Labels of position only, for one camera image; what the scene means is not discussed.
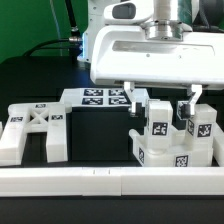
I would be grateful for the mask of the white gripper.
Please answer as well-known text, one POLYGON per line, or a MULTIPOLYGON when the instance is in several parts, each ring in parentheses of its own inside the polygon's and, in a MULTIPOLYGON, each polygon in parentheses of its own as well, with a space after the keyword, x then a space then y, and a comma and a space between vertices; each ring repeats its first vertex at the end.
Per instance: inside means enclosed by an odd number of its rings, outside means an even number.
POLYGON ((224 32, 213 31, 203 0, 127 0, 103 13, 90 76, 96 84, 123 84, 129 113, 140 115, 136 85, 186 88, 182 118, 195 114, 206 89, 224 88, 224 32))

